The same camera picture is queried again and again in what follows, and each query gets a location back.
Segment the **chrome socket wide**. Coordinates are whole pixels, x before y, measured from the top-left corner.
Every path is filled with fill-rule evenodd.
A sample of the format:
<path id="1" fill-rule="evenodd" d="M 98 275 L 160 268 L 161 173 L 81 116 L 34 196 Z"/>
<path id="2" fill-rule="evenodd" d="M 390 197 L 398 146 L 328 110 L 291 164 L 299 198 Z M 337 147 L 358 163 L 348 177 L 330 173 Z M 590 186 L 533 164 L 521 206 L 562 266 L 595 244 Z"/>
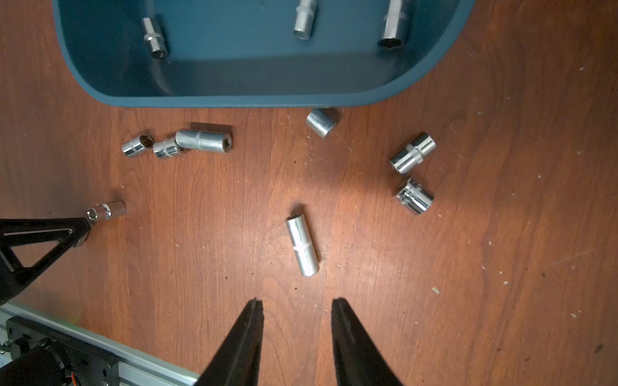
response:
<path id="1" fill-rule="evenodd" d="M 412 178 L 409 178 L 398 188 L 394 197 L 403 207 L 415 215 L 421 215 L 426 212 L 434 201 L 433 194 L 425 190 Z"/>

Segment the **small chrome socket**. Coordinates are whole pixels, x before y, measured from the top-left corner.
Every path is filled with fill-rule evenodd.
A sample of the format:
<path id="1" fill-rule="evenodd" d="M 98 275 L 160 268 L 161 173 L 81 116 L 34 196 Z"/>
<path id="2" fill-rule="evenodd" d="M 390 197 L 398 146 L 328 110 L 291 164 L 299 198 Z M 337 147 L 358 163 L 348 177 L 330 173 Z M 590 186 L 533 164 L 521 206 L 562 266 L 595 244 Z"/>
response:
<path id="1" fill-rule="evenodd" d="M 90 207 L 86 211 L 86 218 L 92 224 L 111 220 L 126 214 L 127 206 L 122 200 L 109 201 Z"/>
<path id="2" fill-rule="evenodd" d="M 166 138 L 163 141 L 154 142 L 152 150 L 158 159 L 175 158 L 187 152 L 186 149 L 177 144 L 175 138 Z"/>

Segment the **small chrome socket end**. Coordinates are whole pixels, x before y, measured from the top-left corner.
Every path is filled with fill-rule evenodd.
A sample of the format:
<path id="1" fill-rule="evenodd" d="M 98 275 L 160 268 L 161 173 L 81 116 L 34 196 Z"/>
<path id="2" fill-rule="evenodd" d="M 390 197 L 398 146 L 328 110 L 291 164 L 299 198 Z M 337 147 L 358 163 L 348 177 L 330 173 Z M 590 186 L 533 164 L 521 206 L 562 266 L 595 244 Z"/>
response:
<path id="1" fill-rule="evenodd" d="M 122 153 L 128 158 L 134 158 L 151 149 L 154 140 L 149 135 L 139 135 L 122 145 Z"/>

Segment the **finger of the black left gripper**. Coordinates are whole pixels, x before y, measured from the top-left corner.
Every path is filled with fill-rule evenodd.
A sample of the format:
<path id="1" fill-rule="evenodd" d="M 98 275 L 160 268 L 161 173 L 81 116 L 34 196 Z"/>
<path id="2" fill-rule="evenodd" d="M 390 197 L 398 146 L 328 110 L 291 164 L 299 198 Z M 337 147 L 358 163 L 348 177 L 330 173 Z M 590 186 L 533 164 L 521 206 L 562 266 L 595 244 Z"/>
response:
<path id="1" fill-rule="evenodd" d="M 21 294 L 91 231 L 82 217 L 1 220 L 1 304 Z"/>

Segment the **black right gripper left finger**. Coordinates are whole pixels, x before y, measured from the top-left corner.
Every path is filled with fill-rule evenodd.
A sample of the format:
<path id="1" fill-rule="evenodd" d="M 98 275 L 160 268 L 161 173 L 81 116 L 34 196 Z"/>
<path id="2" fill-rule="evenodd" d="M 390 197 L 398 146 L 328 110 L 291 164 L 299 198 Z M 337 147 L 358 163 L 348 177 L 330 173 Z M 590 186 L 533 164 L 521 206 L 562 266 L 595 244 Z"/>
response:
<path id="1" fill-rule="evenodd" d="M 257 385 L 263 328 L 262 301 L 252 299 L 195 385 Z"/>

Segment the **chrome socket stepped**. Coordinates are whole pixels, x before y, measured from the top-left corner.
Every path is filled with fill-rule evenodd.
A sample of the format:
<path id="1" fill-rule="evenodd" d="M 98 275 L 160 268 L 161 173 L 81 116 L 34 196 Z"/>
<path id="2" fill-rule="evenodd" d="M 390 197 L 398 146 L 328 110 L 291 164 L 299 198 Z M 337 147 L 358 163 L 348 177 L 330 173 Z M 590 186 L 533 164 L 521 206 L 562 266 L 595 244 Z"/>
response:
<path id="1" fill-rule="evenodd" d="M 391 167 L 400 175 L 408 174 L 424 161 L 426 156 L 436 148 L 434 139 L 427 133 L 421 133 L 412 142 L 406 144 L 389 161 Z"/>

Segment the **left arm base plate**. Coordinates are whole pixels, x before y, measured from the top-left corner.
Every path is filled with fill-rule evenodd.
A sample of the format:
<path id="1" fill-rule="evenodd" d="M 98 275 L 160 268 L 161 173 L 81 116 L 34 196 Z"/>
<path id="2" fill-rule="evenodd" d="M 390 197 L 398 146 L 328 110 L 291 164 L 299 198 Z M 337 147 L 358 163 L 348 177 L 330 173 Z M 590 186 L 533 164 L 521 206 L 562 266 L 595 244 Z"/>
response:
<path id="1" fill-rule="evenodd" d="M 119 385 L 117 355 L 22 316 L 6 326 L 2 385 Z"/>

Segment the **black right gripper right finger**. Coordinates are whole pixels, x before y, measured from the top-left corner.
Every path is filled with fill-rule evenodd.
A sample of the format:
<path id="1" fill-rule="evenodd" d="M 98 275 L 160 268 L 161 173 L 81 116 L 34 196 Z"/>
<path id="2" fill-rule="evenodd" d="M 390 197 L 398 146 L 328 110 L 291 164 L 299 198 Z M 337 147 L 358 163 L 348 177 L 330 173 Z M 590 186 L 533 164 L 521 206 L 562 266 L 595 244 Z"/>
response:
<path id="1" fill-rule="evenodd" d="M 332 301 L 332 345 L 338 385 L 399 385 L 346 299 Z"/>

